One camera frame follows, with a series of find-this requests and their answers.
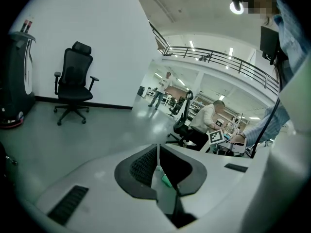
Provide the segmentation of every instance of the gray floor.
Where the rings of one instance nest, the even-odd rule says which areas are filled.
[[[91,107],[86,124],[75,113],[57,120],[55,104],[37,102],[16,129],[1,130],[0,141],[19,165],[17,192],[34,202],[52,183],[82,163],[149,143],[164,143],[175,121],[137,96],[132,110]]]

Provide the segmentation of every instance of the jeans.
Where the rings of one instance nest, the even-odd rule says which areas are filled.
[[[151,104],[151,105],[154,104],[155,101],[156,101],[156,98],[159,98],[157,104],[155,105],[155,107],[158,108],[159,105],[161,104],[161,101],[162,101],[163,96],[164,96],[163,93],[157,91],[150,104]]]

